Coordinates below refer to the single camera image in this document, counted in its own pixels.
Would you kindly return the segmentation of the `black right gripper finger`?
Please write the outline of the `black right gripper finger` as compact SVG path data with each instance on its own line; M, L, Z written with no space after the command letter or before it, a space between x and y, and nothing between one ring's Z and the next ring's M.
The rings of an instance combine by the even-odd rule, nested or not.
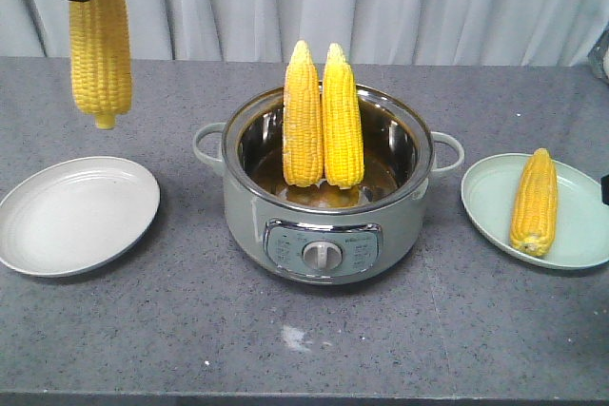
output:
M605 205L609 205L609 175L600 179L601 200Z

